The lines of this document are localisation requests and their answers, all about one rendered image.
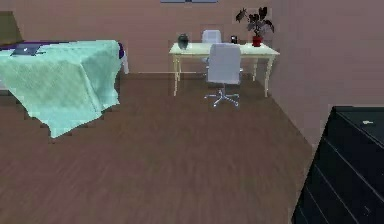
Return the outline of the bed with mint green cover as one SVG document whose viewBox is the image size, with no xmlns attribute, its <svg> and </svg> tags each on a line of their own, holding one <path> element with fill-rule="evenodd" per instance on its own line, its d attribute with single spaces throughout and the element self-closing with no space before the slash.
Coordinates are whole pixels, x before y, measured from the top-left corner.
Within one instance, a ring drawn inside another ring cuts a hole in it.
<svg viewBox="0 0 384 224">
<path fill-rule="evenodd" d="M 53 138 L 119 103 L 115 79 L 121 67 L 115 40 L 43 45 L 35 56 L 0 51 L 0 81 Z"/>
</svg>

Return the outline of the dark green vase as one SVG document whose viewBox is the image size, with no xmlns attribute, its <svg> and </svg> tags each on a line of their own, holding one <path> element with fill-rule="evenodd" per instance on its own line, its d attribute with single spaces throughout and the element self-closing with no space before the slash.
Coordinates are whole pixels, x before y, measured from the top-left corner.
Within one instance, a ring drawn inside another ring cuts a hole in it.
<svg viewBox="0 0 384 224">
<path fill-rule="evenodd" d="M 186 50 L 189 43 L 188 35 L 183 33 L 178 37 L 178 47 L 182 50 Z"/>
</svg>

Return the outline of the cream desk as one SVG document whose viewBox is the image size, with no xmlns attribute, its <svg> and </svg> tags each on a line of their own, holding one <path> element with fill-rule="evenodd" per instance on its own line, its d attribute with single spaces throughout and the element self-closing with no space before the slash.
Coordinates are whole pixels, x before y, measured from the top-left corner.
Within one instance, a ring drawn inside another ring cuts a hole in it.
<svg viewBox="0 0 384 224">
<path fill-rule="evenodd" d="M 253 64 L 253 76 L 252 80 L 256 80 L 257 63 L 259 59 L 267 59 L 267 68 L 264 78 L 264 95 L 268 96 L 269 79 L 272 71 L 272 66 L 275 58 L 279 55 L 279 52 L 270 48 L 265 44 L 261 44 L 260 47 L 254 47 L 251 43 L 243 45 L 238 44 L 241 51 L 242 58 L 251 58 L 254 61 Z M 177 95 L 178 83 L 181 80 L 181 60 L 184 58 L 206 58 L 209 56 L 211 43 L 189 43 L 185 50 L 180 49 L 177 43 L 174 43 L 169 50 L 169 54 L 172 56 L 173 61 L 173 74 L 174 74 L 174 91 L 173 95 Z"/>
</svg>

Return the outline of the white swivel office chair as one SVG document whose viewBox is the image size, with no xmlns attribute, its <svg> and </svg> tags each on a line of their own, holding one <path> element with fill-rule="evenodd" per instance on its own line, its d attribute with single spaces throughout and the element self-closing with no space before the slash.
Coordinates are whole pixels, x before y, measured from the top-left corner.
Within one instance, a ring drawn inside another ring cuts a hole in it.
<svg viewBox="0 0 384 224">
<path fill-rule="evenodd" d="M 231 43 L 215 43 L 211 46 L 208 57 L 208 69 L 206 81 L 208 83 L 219 84 L 215 94 L 207 94 L 207 98 L 215 98 L 213 106 L 217 107 L 220 102 L 228 101 L 236 108 L 239 107 L 238 99 L 240 96 L 235 94 L 227 94 L 226 87 L 228 85 L 239 85 L 241 51 L 240 47 Z"/>
</svg>

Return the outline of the black chest of drawers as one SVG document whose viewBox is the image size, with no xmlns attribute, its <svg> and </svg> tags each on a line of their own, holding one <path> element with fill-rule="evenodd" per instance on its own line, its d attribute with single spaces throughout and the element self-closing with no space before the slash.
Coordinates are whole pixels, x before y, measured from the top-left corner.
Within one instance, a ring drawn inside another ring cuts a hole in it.
<svg viewBox="0 0 384 224">
<path fill-rule="evenodd" d="M 384 224 L 384 107 L 331 109 L 290 224 Z"/>
</svg>

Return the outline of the grey laptop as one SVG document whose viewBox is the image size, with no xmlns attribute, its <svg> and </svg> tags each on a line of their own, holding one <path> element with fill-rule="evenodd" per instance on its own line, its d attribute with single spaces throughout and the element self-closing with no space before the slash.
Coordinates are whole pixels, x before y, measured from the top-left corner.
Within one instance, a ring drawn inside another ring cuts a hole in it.
<svg viewBox="0 0 384 224">
<path fill-rule="evenodd" d="M 35 56 L 41 44 L 19 44 L 11 53 L 12 56 Z"/>
</svg>

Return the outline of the house plant in red pot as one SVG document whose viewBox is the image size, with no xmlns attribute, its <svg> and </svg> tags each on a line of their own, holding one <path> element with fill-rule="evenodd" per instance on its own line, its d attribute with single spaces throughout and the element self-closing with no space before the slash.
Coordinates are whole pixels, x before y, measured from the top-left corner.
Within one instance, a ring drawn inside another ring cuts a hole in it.
<svg viewBox="0 0 384 224">
<path fill-rule="evenodd" d="M 271 20 L 267 19 L 268 8 L 260 7 L 257 13 L 248 13 L 246 8 L 242 8 L 237 15 L 235 16 L 235 20 L 240 23 L 243 19 L 246 19 L 247 30 L 253 32 L 252 37 L 252 46 L 260 47 L 261 43 L 264 39 L 264 35 L 266 32 L 271 31 L 275 32 L 274 24 Z"/>
</svg>

